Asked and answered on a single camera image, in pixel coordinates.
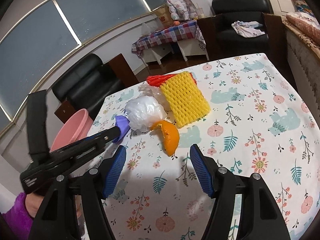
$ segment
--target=mattress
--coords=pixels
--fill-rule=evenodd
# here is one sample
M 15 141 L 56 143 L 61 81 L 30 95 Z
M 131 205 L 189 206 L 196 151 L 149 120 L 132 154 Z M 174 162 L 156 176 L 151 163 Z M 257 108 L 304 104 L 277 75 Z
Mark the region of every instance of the mattress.
M 313 39 L 317 44 L 320 44 L 320 25 L 316 18 L 301 12 L 288 13 L 286 18 L 305 35 Z
M 320 59 L 305 42 L 287 30 L 288 63 L 292 70 L 298 93 L 307 104 L 317 124 L 320 124 Z

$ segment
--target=yellow foam fruit net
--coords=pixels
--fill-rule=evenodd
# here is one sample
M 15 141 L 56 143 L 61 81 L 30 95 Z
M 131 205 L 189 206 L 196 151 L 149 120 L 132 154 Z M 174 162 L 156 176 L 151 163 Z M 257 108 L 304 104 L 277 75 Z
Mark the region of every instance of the yellow foam fruit net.
M 170 104 L 178 128 L 210 112 L 209 103 L 187 71 L 169 78 L 160 88 Z

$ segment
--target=metal screw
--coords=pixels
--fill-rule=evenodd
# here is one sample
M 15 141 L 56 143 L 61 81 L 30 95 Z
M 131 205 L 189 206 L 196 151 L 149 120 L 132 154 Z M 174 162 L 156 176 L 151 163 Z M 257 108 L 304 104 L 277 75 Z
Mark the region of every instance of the metal screw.
M 89 173 L 91 175 L 97 174 L 98 173 L 98 169 L 97 168 L 92 168 L 92 169 L 89 170 Z
M 64 176 L 63 175 L 59 175 L 58 177 L 57 177 L 57 181 L 63 181 L 64 180 Z
M 261 176 L 260 176 L 260 174 L 258 174 L 258 173 L 252 174 L 252 177 L 253 177 L 254 179 L 256 179 L 256 180 L 261 179 Z
M 220 173 L 222 173 L 222 174 L 226 174 L 227 173 L 227 168 L 225 168 L 225 167 L 220 167 L 219 169 L 218 169 L 218 171 L 220 172 Z

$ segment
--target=hanging clothes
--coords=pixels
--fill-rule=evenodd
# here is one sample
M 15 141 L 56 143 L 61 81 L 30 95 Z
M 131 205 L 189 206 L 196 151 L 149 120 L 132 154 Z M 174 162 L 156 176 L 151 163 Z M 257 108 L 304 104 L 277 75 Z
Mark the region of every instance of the hanging clothes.
M 192 20 L 197 17 L 196 7 L 191 0 L 166 0 L 171 13 L 171 18 L 175 21 Z

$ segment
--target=purple sleeve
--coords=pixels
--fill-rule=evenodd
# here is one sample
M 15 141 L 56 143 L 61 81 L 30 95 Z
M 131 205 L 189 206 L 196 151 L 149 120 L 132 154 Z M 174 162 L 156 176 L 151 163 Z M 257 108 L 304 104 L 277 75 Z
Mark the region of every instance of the purple sleeve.
M 33 222 L 26 209 L 26 196 L 24 192 L 20 193 L 14 202 L 14 206 L 7 213 L 2 214 L 4 220 L 19 240 L 28 239 Z

